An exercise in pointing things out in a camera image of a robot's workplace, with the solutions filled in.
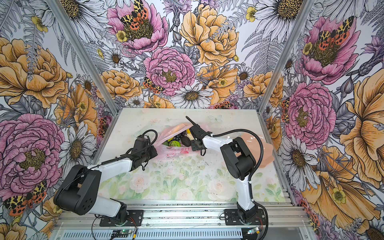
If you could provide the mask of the pink plastic bag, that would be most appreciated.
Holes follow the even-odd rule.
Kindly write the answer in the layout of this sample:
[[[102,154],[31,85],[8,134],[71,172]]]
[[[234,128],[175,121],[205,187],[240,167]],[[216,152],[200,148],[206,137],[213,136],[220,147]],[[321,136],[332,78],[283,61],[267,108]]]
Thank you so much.
[[[158,153],[155,160],[166,160],[196,154],[192,150],[192,124],[182,123],[163,130],[154,143]]]

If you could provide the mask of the pink scalloped bowl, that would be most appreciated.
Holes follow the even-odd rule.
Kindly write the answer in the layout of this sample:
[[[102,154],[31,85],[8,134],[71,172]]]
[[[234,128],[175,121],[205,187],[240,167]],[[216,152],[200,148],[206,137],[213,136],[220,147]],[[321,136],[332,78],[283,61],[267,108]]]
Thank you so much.
[[[241,138],[245,141],[247,147],[249,148],[249,150],[253,154],[255,160],[258,161],[260,158],[261,147],[260,147],[260,144],[257,141],[257,139],[249,133],[243,133],[241,135]],[[274,161],[274,159],[275,159],[273,157],[274,147],[273,147],[273,145],[267,143],[264,137],[259,136],[259,138],[263,144],[263,151],[264,151],[263,159],[262,159],[262,162],[260,164],[260,168],[263,169]]]

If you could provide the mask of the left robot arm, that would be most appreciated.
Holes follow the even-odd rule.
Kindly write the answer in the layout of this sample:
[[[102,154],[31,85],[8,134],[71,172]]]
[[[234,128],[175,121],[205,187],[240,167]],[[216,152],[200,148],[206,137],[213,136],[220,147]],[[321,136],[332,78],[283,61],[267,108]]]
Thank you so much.
[[[97,165],[75,165],[65,177],[54,196],[54,204],[63,210],[79,216],[94,214],[113,219],[124,224],[129,219],[127,205],[118,200],[99,195],[100,185],[118,175],[126,174],[146,163],[158,153],[153,140],[144,133],[137,137],[134,146],[125,154]]]

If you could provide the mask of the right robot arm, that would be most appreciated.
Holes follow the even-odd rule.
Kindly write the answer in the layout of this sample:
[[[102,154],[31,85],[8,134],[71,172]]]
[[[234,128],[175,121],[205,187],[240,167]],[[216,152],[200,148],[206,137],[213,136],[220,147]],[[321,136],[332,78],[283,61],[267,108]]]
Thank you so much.
[[[261,138],[246,129],[235,129],[215,135],[203,130],[200,125],[196,124],[188,116],[186,116],[186,119],[192,124],[190,128],[193,136],[191,141],[192,151],[199,151],[201,156],[206,154],[207,149],[222,154],[228,172],[237,180],[238,215],[242,223],[249,224],[262,207],[254,200],[252,193],[252,176],[260,167],[264,157],[264,146]],[[229,134],[233,133],[247,133],[253,136],[260,147],[259,158],[255,159],[243,138],[230,138]]]

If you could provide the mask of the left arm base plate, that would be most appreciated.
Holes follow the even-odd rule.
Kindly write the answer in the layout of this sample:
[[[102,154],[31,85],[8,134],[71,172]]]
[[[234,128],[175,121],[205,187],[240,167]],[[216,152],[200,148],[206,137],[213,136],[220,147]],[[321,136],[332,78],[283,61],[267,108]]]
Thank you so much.
[[[142,225],[144,211],[129,210],[119,213],[116,217],[102,216],[100,227],[140,227]]]

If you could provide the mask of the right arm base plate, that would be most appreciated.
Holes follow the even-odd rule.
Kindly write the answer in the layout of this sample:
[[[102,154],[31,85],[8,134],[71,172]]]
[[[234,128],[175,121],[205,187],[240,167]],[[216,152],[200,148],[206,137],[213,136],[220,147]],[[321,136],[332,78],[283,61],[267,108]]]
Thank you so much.
[[[261,208],[253,208],[248,211],[241,209],[225,209],[224,219],[227,226],[265,225],[266,214]]]

